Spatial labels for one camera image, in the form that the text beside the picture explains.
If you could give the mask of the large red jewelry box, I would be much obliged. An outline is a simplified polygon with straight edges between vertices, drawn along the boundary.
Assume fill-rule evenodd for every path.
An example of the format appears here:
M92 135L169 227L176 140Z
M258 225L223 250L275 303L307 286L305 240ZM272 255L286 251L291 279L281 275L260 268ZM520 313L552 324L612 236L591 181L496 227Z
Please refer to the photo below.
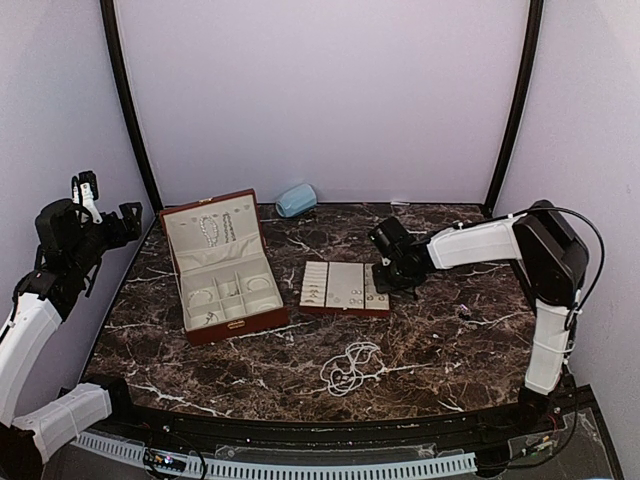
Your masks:
M160 212L193 346L286 326L252 189ZM279 307L257 311L260 301Z

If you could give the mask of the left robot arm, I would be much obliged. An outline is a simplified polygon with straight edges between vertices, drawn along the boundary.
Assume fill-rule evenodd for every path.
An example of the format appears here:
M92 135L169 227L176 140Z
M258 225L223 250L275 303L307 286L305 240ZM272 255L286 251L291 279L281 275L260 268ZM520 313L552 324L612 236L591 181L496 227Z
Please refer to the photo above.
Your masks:
M94 213L70 199L36 217L34 269L16 285L1 328L1 469L9 478L38 479L44 465L87 428L104 421L120 436L141 427L125 381L98 376L32 413L16 413L18 397L43 347L80 295L90 295L105 252L140 238L142 206Z

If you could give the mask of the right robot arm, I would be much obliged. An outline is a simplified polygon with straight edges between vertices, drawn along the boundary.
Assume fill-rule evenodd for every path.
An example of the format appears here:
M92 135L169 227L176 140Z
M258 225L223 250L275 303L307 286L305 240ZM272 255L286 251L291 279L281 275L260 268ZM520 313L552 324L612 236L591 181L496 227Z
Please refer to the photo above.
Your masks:
M561 382L569 378L578 320L597 283L586 279L589 248L569 221L598 229L585 215L543 199L498 217L459 217L424 234L389 216L368 232L380 261L372 268L381 294L414 295L430 276L493 261L516 263L535 316L529 363L516 406L503 424L486 431L534 432L549 416Z

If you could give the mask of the white bangle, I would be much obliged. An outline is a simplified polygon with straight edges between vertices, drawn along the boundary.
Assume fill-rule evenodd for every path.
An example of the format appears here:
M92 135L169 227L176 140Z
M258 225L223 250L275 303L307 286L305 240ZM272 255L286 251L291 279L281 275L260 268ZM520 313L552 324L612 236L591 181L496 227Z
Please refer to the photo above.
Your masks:
M279 303L275 301L268 301L265 299L264 301L260 301L257 303L256 310L257 311L266 311L279 307Z

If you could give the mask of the small red jewelry tray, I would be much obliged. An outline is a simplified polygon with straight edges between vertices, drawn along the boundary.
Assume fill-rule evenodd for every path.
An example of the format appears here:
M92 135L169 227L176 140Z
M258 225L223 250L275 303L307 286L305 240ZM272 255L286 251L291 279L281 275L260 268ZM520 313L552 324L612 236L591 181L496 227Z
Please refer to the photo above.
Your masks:
M307 261L299 309L307 313L388 316L389 295L377 292L372 267L371 263Z

